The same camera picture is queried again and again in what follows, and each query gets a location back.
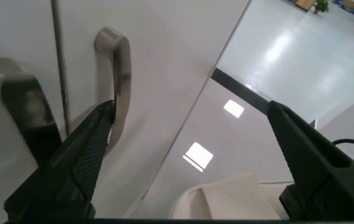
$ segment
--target cabinet door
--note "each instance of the cabinet door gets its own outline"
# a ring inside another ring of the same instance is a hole
[[[110,26],[131,46],[129,113],[102,164],[96,217],[128,216],[148,189],[247,3],[59,1],[73,128],[93,105],[112,97],[109,61],[94,50],[98,31]]]
[[[58,127],[63,128],[50,1],[0,0],[0,57],[15,59],[37,77]],[[0,104],[0,223],[7,221],[5,199],[36,167],[16,125]]]

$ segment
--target potted plant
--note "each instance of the potted plant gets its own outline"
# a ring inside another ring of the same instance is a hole
[[[318,14],[319,12],[328,12],[328,0],[319,0],[315,6],[314,14]]]

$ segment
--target glossy floor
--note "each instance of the glossy floor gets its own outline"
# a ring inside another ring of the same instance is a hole
[[[354,94],[354,15],[252,1],[217,67],[308,122]]]
[[[267,117],[210,79],[131,218],[167,218],[187,189],[247,172],[292,180]]]

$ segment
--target door handle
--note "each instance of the door handle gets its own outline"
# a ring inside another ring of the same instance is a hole
[[[108,153],[119,141],[129,109],[131,97],[131,53],[129,40],[118,31],[102,28],[95,39],[95,49],[109,58],[113,71],[116,112],[109,137]]]
[[[57,124],[39,81],[9,58],[0,58],[0,103],[16,123],[37,165],[61,145]]]

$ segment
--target wooden furniture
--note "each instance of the wooden furniture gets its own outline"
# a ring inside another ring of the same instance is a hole
[[[352,0],[344,0],[343,5],[354,10],[354,2]]]
[[[296,6],[301,9],[308,11],[316,2],[316,0],[298,0],[296,2]]]

